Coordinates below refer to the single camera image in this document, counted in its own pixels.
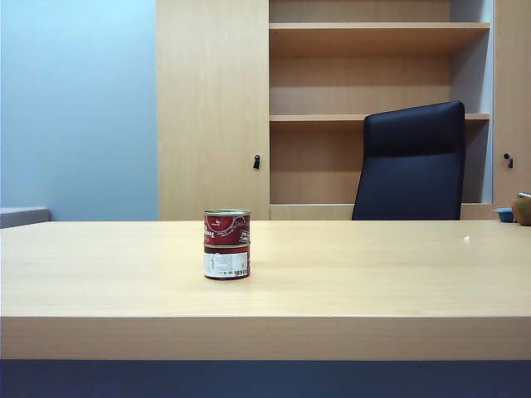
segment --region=can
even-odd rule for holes
[[[209,279],[232,280],[251,274],[250,245],[205,245],[205,276]]]
[[[251,212],[238,209],[206,210],[205,245],[249,245]]]

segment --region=chair backrest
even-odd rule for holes
[[[371,114],[353,220],[459,220],[465,106],[458,101]]]

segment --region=gray object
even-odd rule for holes
[[[0,207],[0,228],[26,226],[50,220],[45,207]]]

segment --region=wooden cabinet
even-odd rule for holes
[[[268,23],[266,0],[157,1],[161,220],[269,218]]]
[[[467,111],[463,217],[491,218],[492,6],[271,0],[271,218],[349,219],[364,116],[453,99]]]
[[[530,8],[158,0],[161,219],[224,206],[256,219],[349,219],[364,117],[453,99],[467,112],[462,216],[491,218],[493,203],[531,189]]]
[[[496,2],[494,203],[531,192],[531,2]],[[510,153],[514,168],[504,154]]]

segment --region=blue bowl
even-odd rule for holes
[[[498,213],[501,222],[514,222],[513,209],[510,207],[498,207],[494,211]]]

